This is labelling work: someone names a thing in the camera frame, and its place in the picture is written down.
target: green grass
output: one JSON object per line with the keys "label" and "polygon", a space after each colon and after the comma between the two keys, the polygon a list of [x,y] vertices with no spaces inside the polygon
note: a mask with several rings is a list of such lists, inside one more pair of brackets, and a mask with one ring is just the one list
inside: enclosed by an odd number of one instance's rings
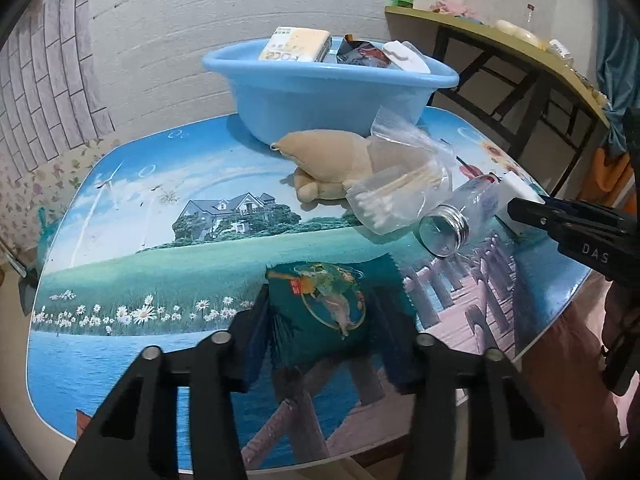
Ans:
{"label": "green grass", "polygon": [[[116,309],[129,310],[142,306],[147,294],[153,305],[167,311],[180,306],[180,321],[149,321],[141,325],[112,324],[114,335],[194,332],[212,330],[215,322],[205,322],[196,312],[198,300],[209,300],[212,308],[221,310],[225,297],[234,298],[231,307],[242,301],[253,301],[264,283],[267,266],[295,261],[353,263],[370,260],[387,252],[399,264],[413,264],[428,256],[426,250],[406,232],[388,237],[375,237],[364,228],[341,228],[298,234],[282,234],[263,238],[246,238],[214,244],[143,251],[141,253],[45,274],[40,281],[36,311],[46,305],[46,312],[57,317],[67,310],[75,313],[80,304],[89,311],[100,304],[100,316],[115,317]],[[52,301],[49,297],[72,290],[72,300]],[[79,327],[76,323],[60,330],[53,324],[38,324],[37,330],[64,333],[104,335],[104,327]]]}

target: wooden shelf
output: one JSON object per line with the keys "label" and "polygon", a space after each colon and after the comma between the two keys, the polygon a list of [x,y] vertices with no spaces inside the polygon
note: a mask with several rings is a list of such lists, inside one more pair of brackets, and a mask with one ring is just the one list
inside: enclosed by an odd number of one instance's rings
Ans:
{"label": "wooden shelf", "polygon": [[578,76],[553,54],[540,50],[532,44],[519,40],[514,36],[505,34],[497,28],[481,25],[481,23],[466,20],[465,18],[457,18],[450,14],[393,6],[385,7],[385,13],[420,18],[432,22],[437,26],[452,28],[463,34],[468,34],[478,41],[500,48],[512,56],[519,57],[531,63],[533,66],[551,73],[556,79],[560,80],[565,86],[580,96],[584,103],[598,116],[600,121],[607,128],[609,127],[609,120],[602,108],[600,108],[600,105],[593,98],[593,95],[591,95],[591,92],[582,84]]}

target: orange cloth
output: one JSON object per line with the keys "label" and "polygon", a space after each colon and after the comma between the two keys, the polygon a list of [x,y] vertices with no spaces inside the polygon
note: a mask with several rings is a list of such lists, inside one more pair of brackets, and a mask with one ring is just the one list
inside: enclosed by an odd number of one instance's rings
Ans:
{"label": "orange cloth", "polygon": [[[593,154],[591,171],[584,179],[578,199],[611,207],[633,174],[628,153],[612,159],[607,156],[604,148],[598,148]],[[622,209],[636,213],[635,193]]]}

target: teal curtain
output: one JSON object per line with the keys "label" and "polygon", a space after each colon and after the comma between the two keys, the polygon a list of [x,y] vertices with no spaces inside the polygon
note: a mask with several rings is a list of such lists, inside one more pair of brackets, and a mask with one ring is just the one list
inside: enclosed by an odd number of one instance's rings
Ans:
{"label": "teal curtain", "polygon": [[640,42],[612,0],[598,0],[598,86],[611,101],[605,140],[609,156],[626,152],[622,116],[640,107]]}

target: table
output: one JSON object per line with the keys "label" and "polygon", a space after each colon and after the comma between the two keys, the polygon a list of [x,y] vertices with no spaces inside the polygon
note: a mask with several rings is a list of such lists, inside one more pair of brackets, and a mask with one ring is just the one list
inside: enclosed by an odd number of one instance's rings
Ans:
{"label": "table", "polygon": [[[451,143],[467,165],[498,174],[515,170],[536,186],[456,115],[426,108],[420,124]],[[36,297],[28,389],[47,424],[75,439],[145,346],[188,348],[207,331],[227,327],[234,312],[251,307],[266,265],[360,262],[391,253],[419,328],[453,348],[498,346],[512,359],[587,276],[544,232],[516,242],[495,219],[459,256],[436,260],[412,232],[377,237],[351,226],[343,205],[301,207],[290,184],[293,170],[237,115],[136,140],[94,167],[62,221]],[[468,171],[454,170],[455,186],[466,182]],[[250,231],[255,224],[234,221],[212,239],[211,224],[201,222],[214,206],[242,217],[255,205],[277,210],[278,225],[331,228],[294,234],[280,228],[281,234],[257,237]],[[124,308],[133,322],[120,322]],[[278,373],[272,379],[266,359],[251,391],[233,395],[247,468],[302,465],[402,438],[413,399],[396,394],[380,368],[375,356],[348,362],[328,356],[298,370],[296,397],[281,402],[282,383]],[[187,392],[180,391],[179,465],[189,469],[186,413]]]}
{"label": "table", "polygon": [[[505,34],[497,28],[482,25],[481,23],[466,18],[457,18],[450,14],[441,14],[428,10],[393,6],[385,7],[385,12],[387,17],[393,15],[411,16],[436,25],[438,32],[433,57],[437,60],[444,61],[450,39],[461,41],[462,43],[469,44],[481,50],[478,57],[460,73],[460,82],[457,88],[440,89],[439,92],[462,106],[465,110],[471,112],[505,139],[510,144],[508,153],[512,158],[518,160],[527,142],[529,142],[533,129],[538,121],[545,123],[546,126],[574,150],[575,153],[572,160],[567,165],[560,180],[558,180],[551,192],[552,196],[555,196],[560,191],[562,185],[568,179],[587,146],[598,122],[604,124],[606,128],[609,127],[609,120],[593,98],[593,95],[591,95],[591,91],[584,86],[575,72],[552,54],[540,50],[514,36]],[[512,81],[499,72],[485,66],[492,57],[498,57],[516,66],[525,72],[526,75],[519,82]],[[478,73],[478,71],[483,71],[491,76],[497,77],[513,88],[510,94],[490,113],[487,113],[460,95],[460,89],[473,75]],[[513,106],[532,88],[532,96],[527,110],[517,130],[512,132],[502,124],[502,120]],[[570,110],[566,110],[551,98],[552,89],[560,92],[572,104]],[[550,106],[553,106],[561,114],[567,116],[568,123],[564,132],[559,130],[558,127],[550,121]],[[574,140],[574,134],[576,133],[574,127],[579,112],[587,115],[590,123],[580,138],[580,141],[576,144],[577,141]]]}

